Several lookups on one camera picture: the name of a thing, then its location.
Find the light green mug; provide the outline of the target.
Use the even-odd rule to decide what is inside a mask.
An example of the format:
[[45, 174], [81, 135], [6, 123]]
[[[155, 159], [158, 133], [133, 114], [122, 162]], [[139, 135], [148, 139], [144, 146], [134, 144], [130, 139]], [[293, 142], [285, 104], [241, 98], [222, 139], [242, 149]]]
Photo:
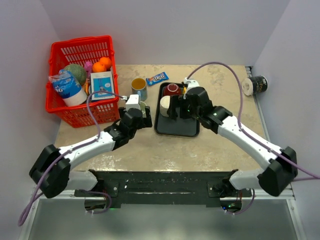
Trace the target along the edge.
[[143, 117], [143, 118], [146, 118], [146, 117], [147, 117], [147, 114], [146, 114], [146, 107], [147, 107], [147, 105], [146, 105], [146, 103], [143, 102], [143, 101], [140, 101], [140, 102], [139, 102], [139, 106], [140, 106], [140, 110], [141, 110], [141, 112], [142, 112], [142, 117]]

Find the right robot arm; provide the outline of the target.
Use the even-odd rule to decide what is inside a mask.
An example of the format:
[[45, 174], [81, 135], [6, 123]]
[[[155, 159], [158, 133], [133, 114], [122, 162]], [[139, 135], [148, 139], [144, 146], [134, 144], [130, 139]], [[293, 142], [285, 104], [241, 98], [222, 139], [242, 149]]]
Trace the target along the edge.
[[256, 170], [233, 170], [219, 186], [222, 193], [233, 197], [243, 189], [263, 189], [278, 197], [298, 175], [297, 154], [291, 147], [281, 148], [263, 139], [223, 106], [214, 106], [207, 91], [200, 86], [185, 95], [170, 97], [167, 114], [176, 119], [176, 108], [183, 119], [193, 118], [201, 125], [236, 144], [259, 165]]

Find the cream white mug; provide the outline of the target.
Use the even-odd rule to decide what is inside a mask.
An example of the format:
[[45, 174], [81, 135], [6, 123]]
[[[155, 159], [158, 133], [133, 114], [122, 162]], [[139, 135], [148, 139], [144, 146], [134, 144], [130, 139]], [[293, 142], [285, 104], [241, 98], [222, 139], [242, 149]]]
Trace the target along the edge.
[[171, 101], [171, 97], [169, 95], [163, 96], [160, 99], [160, 107], [159, 107], [159, 112], [162, 116], [168, 118], [168, 110], [170, 107], [170, 101]]

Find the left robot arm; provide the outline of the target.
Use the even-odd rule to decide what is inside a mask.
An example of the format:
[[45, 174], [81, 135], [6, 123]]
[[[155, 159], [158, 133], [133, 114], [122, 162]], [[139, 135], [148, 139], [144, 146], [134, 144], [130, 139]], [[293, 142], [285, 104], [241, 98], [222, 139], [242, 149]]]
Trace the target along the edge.
[[92, 196], [99, 196], [104, 184], [89, 170], [73, 169], [97, 155], [126, 145], [137, 130], [152, 127], [149, 106], [145, 107], [145, 113], [136, 108], [120, 110], [123, 112], [121, 119], [96, 136], [60, 148], [52, 144], [46, 146], [29, 171], [37, 189], [48, 199], [66, 190], [85, 190]]

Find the blue butterfly mug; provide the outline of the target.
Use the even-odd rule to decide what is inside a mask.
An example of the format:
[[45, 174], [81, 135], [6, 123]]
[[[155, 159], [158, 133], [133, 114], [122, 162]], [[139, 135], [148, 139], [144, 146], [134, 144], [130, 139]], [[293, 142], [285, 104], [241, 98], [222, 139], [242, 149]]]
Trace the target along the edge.
[[143, 78], [136, 78], [131, 81], [131, 90], [133, 94], [139, 95], [141, 101], [148, 98], [147, 82]]

